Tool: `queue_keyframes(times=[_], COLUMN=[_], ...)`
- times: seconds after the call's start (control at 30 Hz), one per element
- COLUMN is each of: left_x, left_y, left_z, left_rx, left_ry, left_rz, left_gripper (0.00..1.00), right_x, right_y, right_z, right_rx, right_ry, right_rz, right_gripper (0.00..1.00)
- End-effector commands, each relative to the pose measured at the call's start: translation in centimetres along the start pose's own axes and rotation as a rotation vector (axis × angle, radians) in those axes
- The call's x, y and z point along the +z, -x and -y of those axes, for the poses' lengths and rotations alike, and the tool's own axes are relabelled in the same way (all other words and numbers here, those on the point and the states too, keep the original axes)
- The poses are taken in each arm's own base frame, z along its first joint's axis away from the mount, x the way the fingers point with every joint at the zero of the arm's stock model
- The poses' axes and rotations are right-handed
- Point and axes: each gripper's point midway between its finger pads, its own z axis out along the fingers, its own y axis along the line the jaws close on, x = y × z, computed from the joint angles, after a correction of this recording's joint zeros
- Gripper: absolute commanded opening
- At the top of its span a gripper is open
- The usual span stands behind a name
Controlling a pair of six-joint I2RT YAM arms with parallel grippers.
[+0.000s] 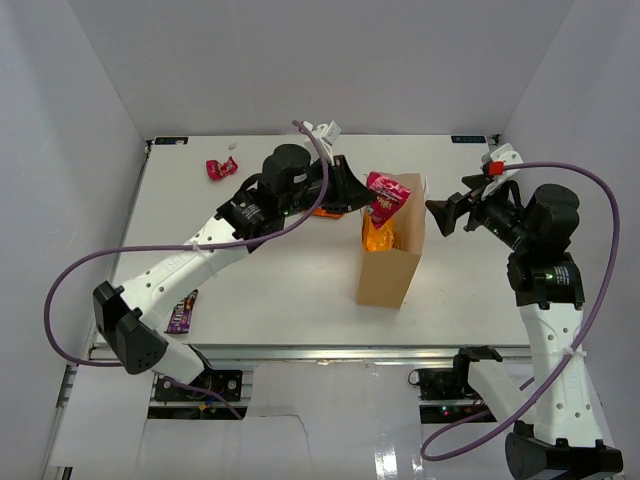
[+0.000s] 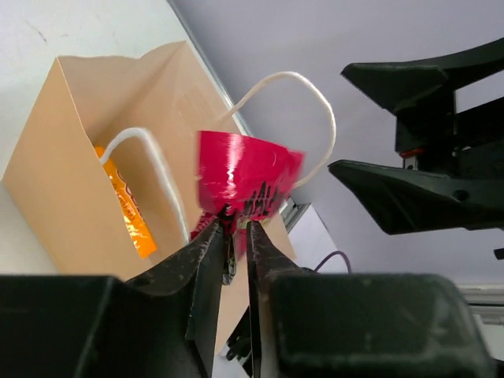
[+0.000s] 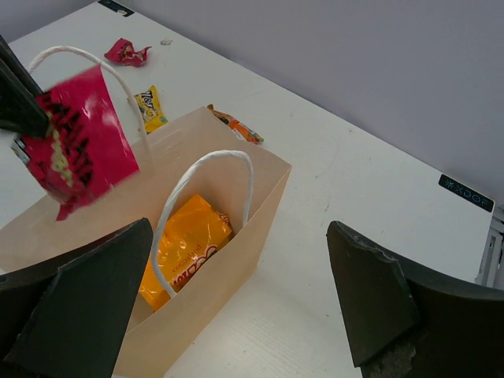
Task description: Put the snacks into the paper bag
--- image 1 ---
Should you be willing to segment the orange yellow snack bag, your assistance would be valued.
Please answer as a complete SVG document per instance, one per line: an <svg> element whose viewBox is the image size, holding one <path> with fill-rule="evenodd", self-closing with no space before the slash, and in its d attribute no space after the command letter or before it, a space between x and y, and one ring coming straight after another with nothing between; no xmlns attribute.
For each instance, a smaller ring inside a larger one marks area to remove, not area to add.
<svg viewBox="0 0 640 480"><path fill-rule="evenodd" d="M362 246L365 251L382 252L394 247L395 224L394 219L388 219L384 224L376 227L368 213L363 216Z"/></svg>

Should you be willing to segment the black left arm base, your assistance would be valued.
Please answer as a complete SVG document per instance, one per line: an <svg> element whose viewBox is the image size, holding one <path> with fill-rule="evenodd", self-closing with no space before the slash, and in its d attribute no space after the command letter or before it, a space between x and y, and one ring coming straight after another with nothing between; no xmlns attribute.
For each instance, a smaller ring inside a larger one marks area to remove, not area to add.
<svg viewBox="0 0 640 480"><path fill-rule="evenodd" d="M213 375L208 380L204 380L199 387L214 391L228 402L238 402L241 400L242 384L241 370L215 370ZM210 395L176 387L164 377L156 380L152 398L154 401L165 403L189 401L218 403L218 400Z"/></svg>

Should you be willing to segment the orange Skittles snack bag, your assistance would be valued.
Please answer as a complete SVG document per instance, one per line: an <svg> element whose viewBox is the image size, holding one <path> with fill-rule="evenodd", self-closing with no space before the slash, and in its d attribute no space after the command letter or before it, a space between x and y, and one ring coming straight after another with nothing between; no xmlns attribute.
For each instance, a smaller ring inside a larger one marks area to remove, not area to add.
<svg viewBox="0 0 640 480"><path fill-rule="evenodd" d="M342 218L344 216L344 213L336 213L336 212L326 210L322 207L318 207L314 210L313 215L321 218L329 218L329 219L337 220Z"/></svg>

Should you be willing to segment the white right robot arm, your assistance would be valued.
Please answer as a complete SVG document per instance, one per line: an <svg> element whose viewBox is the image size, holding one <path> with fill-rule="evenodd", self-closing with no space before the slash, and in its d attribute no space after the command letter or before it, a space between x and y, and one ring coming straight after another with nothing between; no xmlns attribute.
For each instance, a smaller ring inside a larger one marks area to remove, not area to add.
<svg viewBox="0 0 640 480"><path fill-rule="evenodd" d="M478 395L494 417L514 420L505 439L505 456L515 479L608 479L623 470L619 450L606 444L587 386L583 350L575 345L583 320L580 271L567 248L579 224L579 199L571 190L543 184L527 204L516 182L491 194L488 179L464 178L469 190L427 209L445 236L458 218L466 230L486 228L511 249L507 277L530 344L534 381L542 385L561 361L567 364L526 413L522 391L511 384L496 350L467 347L454 358L453 390Z"/></svg>

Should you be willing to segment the red Himalaya candy packet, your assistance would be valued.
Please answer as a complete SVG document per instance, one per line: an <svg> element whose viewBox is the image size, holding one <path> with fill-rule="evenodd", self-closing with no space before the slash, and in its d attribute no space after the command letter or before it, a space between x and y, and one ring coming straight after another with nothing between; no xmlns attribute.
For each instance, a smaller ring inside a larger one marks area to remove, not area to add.
<svg viewBox="0 0 640 480"><path fill-rule="evenodd" d="M376 200L367 207L372 225L380 229L407 202L411 190L388 174L370 172L366 185L376 195Z"/></svg>

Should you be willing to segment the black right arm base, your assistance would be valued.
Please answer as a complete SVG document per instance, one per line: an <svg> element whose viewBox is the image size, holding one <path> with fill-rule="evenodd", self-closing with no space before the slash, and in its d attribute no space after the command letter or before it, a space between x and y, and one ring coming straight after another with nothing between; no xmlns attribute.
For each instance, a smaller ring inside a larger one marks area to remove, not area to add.
<svg viewBox="0 0 640 480"><path fill-rule="evenodd" d="M454 356L451 367L413 369L407 381L420 390L421 400L480 401L480 395L468 381L469 367L471 363L484 360L502 362L503 357L489 346L463 347Z"/></svg>

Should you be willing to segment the purple M&M's packet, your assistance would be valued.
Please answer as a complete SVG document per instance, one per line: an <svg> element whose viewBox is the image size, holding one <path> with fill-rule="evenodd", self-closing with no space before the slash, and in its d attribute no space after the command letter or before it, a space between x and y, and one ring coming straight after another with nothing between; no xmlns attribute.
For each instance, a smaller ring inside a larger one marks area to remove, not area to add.
<svg viewBox="0 0 640 480"><path fill-rule="evenodd" d="M199 294L194 289L174 307L165 332L170 335L187 334L191 327L194 305Z"/></svg>

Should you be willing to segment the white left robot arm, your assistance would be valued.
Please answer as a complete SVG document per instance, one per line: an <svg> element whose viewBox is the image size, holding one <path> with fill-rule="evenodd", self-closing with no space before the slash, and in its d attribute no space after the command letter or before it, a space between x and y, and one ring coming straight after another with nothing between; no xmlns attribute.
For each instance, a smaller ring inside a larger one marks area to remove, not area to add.
<svg viewBox="0 0 640 480"><path fill-rule="evenodd" d="M121 285L105 281L94 289L97 329L129 374L169 376L188 398L202 398L211 387L210 365L195 348L162 333L165 317L219 271L282 232L287 217L316 208L346 214L374 199L345 156L323 164L302 146L280 145L184 250Z"/></svg>

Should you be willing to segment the brown paper bag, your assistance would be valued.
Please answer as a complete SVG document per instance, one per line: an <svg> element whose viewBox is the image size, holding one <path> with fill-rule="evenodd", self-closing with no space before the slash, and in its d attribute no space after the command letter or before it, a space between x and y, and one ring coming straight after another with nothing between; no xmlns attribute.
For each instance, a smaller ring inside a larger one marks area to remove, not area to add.
<svg viewBox="0 0 640 480"><path fill-rule="evenodd" d="M421 260L425 241L426 180L419 173L393 175L411 190L394 221L395 245L386 251L362 251L355 301L358 305L400 309Z"/></svg>

